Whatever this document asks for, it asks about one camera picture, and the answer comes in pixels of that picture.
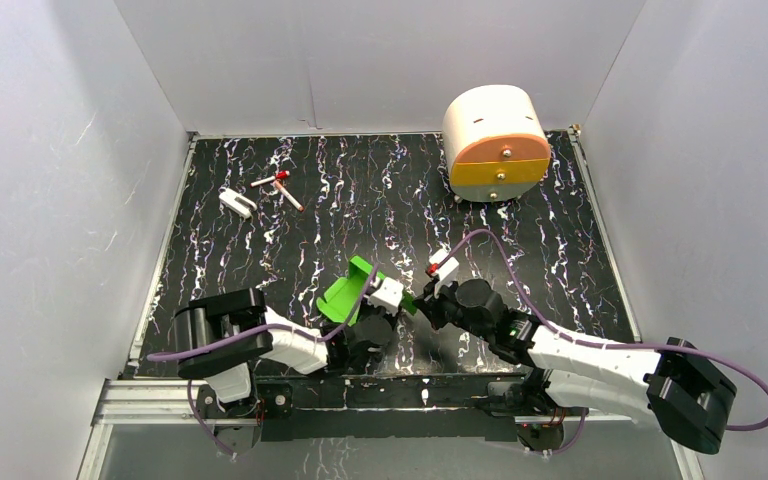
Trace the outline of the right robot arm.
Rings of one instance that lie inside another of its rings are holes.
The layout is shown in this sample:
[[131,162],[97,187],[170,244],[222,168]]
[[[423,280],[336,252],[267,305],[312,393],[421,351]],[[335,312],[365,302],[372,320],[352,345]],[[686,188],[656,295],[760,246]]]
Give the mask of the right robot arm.
[[525,405],[537,414],[596,409],[654,425],[698,453],[721,448],[737,389],[687,341],[671,337],[649,350],[548,327],[507,306],[482,279],[432,281],[413,304],[433,328],[456,326],[484,340],[501,360],[541,371],[523,387]]

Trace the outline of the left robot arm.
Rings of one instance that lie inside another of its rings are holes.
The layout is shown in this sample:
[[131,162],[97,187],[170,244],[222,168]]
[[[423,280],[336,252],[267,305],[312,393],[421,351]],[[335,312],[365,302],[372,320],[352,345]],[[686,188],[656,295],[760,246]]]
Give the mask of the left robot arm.
[[350,318],[304,327],[279,315],[258,289],[193,300],[174,321],[177,375],[202,380],[202,413],[250,416],[262,401],[255,363],[313,377],[359,374],[380,361],[403,311],[399,293],[370,290]]

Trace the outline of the green paper box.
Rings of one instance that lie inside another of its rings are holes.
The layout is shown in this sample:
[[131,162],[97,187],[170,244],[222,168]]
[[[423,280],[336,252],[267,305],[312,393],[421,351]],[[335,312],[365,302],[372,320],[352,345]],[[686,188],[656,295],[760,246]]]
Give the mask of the green paper box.
[[[339,277],[326,289],[324,295],[316,300],[318,312],[332,322],[353,325],[358,319],[360,308],[364,305],[371,306],[367,303],[366,295],[369,293],[373,281],[376,278],[388,277],[378,271],[364,293],[361,293],[372,269],[373,265],[369,261],[359,255],[353,256],[349,260],[347,275]],[[412,294],[404,286],[404,295],[398,315],[403,311],[411,315],[415,314],[417,307],[413,301]]]

